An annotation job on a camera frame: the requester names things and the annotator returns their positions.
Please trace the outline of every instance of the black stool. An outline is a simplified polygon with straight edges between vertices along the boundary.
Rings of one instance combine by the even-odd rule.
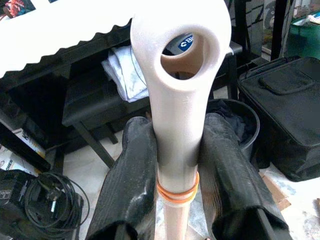
[[[128,103],[118,94],[117,85],[109,81],[102,66],[77,76],[68,87],[62,124],[73,126],[90,147],[111,168],[113,158],[101,143],[90,133],[98,126],[104,126],[113,144],[118,142],[110,122],[148,106],[149,98]]]

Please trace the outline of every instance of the black bag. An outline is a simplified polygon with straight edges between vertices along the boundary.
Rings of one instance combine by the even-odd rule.
[[[319,177],[320,61],[280,58],[242,74],[238,87],[260,118],[258,167],[272,162],[295,182]]]

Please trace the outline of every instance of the dark fabric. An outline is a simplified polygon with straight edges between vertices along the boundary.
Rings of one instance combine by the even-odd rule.
[[[240,77],[241,100],[261,121],[254,144],[260,167],[272,161],[292,181],[320,176],[319,76],[320,61],[306,57],[282,58]],[[286,94],[275,93],[261,79]]]
[[[222,99],[212,103],[214,104],[210,105],[210,112],[221,115],[231,125],[239,145],[243,146],[252,139],[257,126],[245,115],[245,112],[243,115],[236,114]]]
[[[131,239],[154,240],[157,142],[151,122],[130,119],[122,148],[104,180],[87,239],[114,239],[117,226],[125,224]]]
[[[242,155],[233,129],[219,114],[205,117],[198,171],[207,227],[217,240],[242,239],[253,209],[262,209],[272,226],[288,229],[262,178]]]

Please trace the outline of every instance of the cardboard box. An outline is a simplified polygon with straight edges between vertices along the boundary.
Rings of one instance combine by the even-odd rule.
[[[266,175],[261,176],[265,185],[272,194],[272,198],[280,211],[289,207],[291,203],[287,200],[287,196],[278,188],[278,186]]]
[[[27,144],[33,151],[39,154],[45,159],[46,151],[40,146],[31,136],[28,135],[22,128],[14,130],[13,133],[20,138],[25,144]]]
[[[21,170],[36,177],[40,173],[40,171],[30,163],[26,162],[21,157],[6,149],[5,147],[2,147],[0,152],[0,169],[5,171]]]

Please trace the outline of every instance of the black bucket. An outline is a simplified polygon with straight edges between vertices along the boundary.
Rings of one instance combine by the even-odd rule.
[[[220,114],[220,101],[223,101],[233,114],[241,117],[245,124],[250,124],[250,129],[248,130],[249,132],[247,132],[247,139],[239,143],[243,155],[246,157],[246,159],[250,160],[254,141],[256,140],[260,130],[260,120],[258,118],[258,115],[247,104],[232,99],[210,100],[208,101],[206,112]]]

